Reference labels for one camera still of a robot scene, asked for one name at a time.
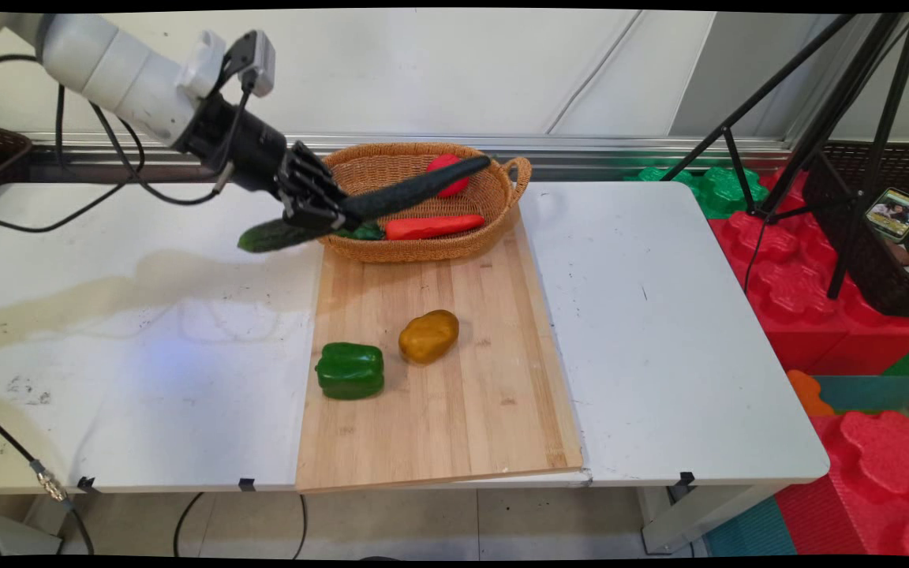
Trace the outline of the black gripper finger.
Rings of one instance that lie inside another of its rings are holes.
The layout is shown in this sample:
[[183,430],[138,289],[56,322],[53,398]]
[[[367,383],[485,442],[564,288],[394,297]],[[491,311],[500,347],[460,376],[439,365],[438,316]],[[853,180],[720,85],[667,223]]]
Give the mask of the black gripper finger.
[[335,207],[349,197],[328,168],[303,141],[287,151],[287,194],[299,204]]
[[350,230],[350,216],[336,200],[318,196],[300,198],[281,196],[282,221],[294,229],[322,231],[325,234]]

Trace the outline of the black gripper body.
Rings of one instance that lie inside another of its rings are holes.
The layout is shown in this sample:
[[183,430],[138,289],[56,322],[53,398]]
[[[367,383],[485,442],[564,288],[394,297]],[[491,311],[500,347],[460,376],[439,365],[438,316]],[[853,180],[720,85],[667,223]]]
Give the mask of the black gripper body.
[[177,151],[198,158],[205,168],[223,174],[248,191],[287,194],[287,137],[264,120],[215,93],[203,99],[177,138]]

